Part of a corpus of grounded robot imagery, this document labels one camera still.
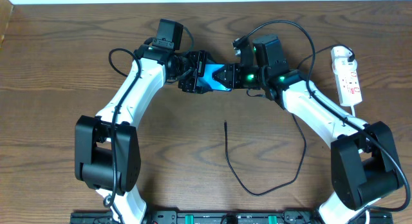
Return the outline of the blue-screen Galaxy smartphone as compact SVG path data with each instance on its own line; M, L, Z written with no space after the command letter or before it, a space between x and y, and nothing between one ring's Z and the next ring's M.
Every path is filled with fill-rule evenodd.
M196 85L212 91L231 91L231 89L226 88L223 84L212 78L212 74L222 67L223 64L206 64L205 73L202 77L198 78Z

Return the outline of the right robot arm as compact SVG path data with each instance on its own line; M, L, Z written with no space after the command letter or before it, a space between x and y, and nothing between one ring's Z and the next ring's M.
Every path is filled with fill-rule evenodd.
M212 88L262 89L264 96L299 117L331 151L333 194L318 210L323 223L351 223L381 198L408 188L390 128L369 124L324 96L299 70L289 67L280 40L266 35L241 42L241 64L208 64Z

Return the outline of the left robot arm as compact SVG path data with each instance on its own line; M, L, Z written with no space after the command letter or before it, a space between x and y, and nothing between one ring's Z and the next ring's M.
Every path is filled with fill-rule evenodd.
M150 101L165 83L195 72L194 52L180 51L188 28L161 19L156 37L135 51L130 72L95 116L82 115L75 125L75 177L103 197L115 223L141 223L147 209L136 181L141 169L137 129Z

